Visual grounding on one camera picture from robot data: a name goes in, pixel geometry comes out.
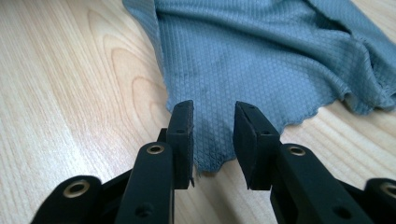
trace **screw hole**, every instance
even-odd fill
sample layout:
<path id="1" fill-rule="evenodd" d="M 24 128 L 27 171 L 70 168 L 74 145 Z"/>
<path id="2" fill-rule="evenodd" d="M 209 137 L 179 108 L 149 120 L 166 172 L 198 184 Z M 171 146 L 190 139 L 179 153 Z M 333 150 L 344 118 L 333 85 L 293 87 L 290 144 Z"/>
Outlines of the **screw hole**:
<path id="1" fill-rule="evenodd" d="M 388 196 L 396 199 L 396 185 L 389 182 L 385 182 L 380 187 Z"/>
<path id="2" fill-rule="evenodd" d="M 160 154 L 165 150 L 164 147 L 162 146 L 152 146 L 148 148 L 148 153 L 155 155 L 155 154 Z"/>
<path id="3" fill-rule="evenodd" d="M 340 218 L 343 218 L 343 219 L 350 219 L 350 218 L 352 218 L 352 215 L 350 214 L 350 212 L 349 212 L 345 207 L 337 206 L 337 207 L 334 207 L 334 208 L 332 209 L 332 211 L 333 211 L 337 216 L 339 216 Z"/>
<path id="4" fill-rule="evenodd" d="M 154 206 L 151 203 L 142 203 L 134 210 L 134 214 L 137 217 L 149 217 L 153 212 Z"/>
<path id="5" fill-rule="evenodd" d="M 71 183 L 64 189 L 64 197 L 66 198 L 77 198 L 83 195 L 90 188 L 88 181 L 81 179 Z"/>
<path id="6" fill-rule="evenodd" d="M 305 150 L 299 148 L 299 147 L 290 147 L 289 152 L 293 154 L 294 156 L 303 156 L 305 155 Z"/>

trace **metal ring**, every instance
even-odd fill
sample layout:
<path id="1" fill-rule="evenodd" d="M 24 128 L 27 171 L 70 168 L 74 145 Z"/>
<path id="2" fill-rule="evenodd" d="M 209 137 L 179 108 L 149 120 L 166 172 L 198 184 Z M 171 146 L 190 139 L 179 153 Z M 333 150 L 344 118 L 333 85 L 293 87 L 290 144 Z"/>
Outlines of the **metal ring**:
<path id="1" fill-rule="evenodd" d="M 148 153 L 152 155 L 160 154 L 165 150 L 163 146 L 154 145 L 148 148 Z"/>
<path id="2" fill-rule="evenodd" d="M 389 182 L 382 183 L 380 188 L 384 191 L 388 196 L 396 199 L 396 185 L 390 184 Z"/>
<path id="3" fill-rule="evenodd" d="M 289 147 L 289 152 L 294 156 L 304 156 L 305 150 L 299 147 Z"/>
<path id="4" fill-rule="evenodd" d="M 80 179 L 71 183 L 64 190 L 64 197 L 66 198 L 77 198 L 78 196 L 83 195 L 90 188 L 90 183 L 85 179 Z"/>

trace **textured blue fabric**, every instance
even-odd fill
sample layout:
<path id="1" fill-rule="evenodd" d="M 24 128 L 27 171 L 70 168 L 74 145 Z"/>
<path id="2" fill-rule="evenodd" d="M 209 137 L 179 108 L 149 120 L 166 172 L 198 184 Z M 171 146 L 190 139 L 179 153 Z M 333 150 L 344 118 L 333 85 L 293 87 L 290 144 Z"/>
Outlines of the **textured blue fabric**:
<path id="1" fill-rule="evenodd" d="M 123 0 L 146 30 L 169 94 L 194 101 L 194 162 L 234 159 L 235 101 L 280 131 L 339 99 L 359 114 L 396 105 L 396 48 L 347 0 Z"/>

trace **light wood tabletop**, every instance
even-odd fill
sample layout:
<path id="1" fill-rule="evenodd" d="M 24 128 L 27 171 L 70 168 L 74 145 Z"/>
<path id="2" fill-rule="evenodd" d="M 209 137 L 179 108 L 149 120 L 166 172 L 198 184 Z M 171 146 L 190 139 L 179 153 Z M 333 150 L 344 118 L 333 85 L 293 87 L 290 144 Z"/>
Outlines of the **light wood tabletop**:
<path id="1" fill-rule="evenodd" d="M 396 1 L 354 3 L 396 42 Z M 170 118 L 153 47 L 121 0 L 0 0 L 0 93 L 0 223 L 30 222 L 69 177 L 129 170 Z M 335 102 L 281 140 L 358 188 L 396 179 L 394 112 Z M 247 190 L 237 161 L 194 176 L 176 192 L 176 223 L 276 223 L 269 192 Z"/>

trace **towel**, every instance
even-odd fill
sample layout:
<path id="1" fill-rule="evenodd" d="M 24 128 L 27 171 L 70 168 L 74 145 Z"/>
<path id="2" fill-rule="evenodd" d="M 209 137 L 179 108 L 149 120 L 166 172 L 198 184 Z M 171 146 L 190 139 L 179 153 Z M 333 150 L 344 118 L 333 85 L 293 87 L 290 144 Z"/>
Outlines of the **towel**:
<path id="1" fill-rule="evenodd" d="M 123 4 L 155 49 L 167 108 L 194 101 L 200 172 L 235 158 L 236 101 L 256 105 L 280 133 L 337 99 L 362 115 L 395 108 L 395 45 L 347 0 Z"/>

